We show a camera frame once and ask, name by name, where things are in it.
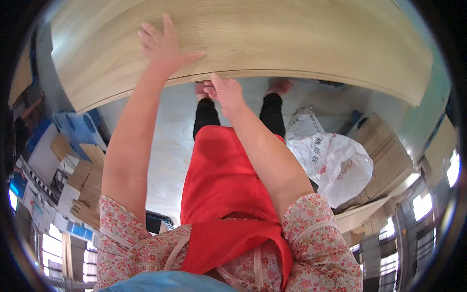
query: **pink floral sleeve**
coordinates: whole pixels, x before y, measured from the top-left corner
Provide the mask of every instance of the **pink floral sleeve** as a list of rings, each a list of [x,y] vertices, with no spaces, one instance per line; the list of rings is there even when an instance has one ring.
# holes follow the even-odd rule
[[[362,291],[360,267],[319,194],[292,204],[283,229],[295,258],[287,291]]]

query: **blue fabric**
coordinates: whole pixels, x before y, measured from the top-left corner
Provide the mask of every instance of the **blue fabric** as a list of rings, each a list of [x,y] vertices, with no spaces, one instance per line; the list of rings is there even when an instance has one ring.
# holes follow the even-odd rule
[[[99,292],[207,292],[236,291],[231,286],[205,275],[197,275],[182,271],[156,271],[141,273],[133,278],[118,282],[110,287],[99,289]]]

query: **hand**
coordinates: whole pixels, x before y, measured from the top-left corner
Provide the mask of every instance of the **hand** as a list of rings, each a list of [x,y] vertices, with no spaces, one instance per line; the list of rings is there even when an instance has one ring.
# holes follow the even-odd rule
[[[247,105],[241,93],[241,85],[233,78],[222,79],[216,73],[211,74],[211,80],[205,81],[204,92],[222,106],[222,114],[230,119]]]
[[[138,35],[143,41],[141,51],[151,60],[150,66],[154,66],[168,78],[183,66],[203,57],[206,53],[202,50],[182,53],[172,19],[167,13],[164,13],[163,20],[164,34],[149,23],[143,23],[141,25],[143,30]]]
[[[27,180],[26,176],[24,175],[24,172],[21,168],[19,167],[16,167],[16,166],[13,166],[13,171],[14,172],[19,172],[21,174],[21,177],[24,179],[24,180]]]

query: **black pants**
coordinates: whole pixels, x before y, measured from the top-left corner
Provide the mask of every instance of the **black pants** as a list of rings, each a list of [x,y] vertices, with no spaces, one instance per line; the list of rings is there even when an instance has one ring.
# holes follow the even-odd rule
[[[268,129],[276,134],[285,137],[285,126],[282,118],[282,98],[277,93],[270,93],[263,99],[263,106],[260,112],[260,120]],[[214,108],[214,102],[208,98],[202,99],[196,109],[195,125],[193,127],[193,139],[198,131],[208,125],[220,126],[219,116]]]

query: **leg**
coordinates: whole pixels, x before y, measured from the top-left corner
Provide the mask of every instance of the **leg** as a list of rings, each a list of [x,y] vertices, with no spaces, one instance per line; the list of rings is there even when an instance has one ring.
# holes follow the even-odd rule
[[[285,138],[285,126],[282,118],[282,98],[293,84],[284,78],[275,78],[272,80],[269,90],[263,99],[263,106],[260,112],[260,120],[268,129]]]
[[[270,93],[263,99],[260,120],[268,129],[285,138],[285,125],[282,118],[282,98],[277,93]]]
[[[209,98],[203,98],[198,103],[196,109],[195,125],[193,127],[193,140],[195,140],[198,131],[208,125],[220,126],[219,116],[217,115],[214,102]]]

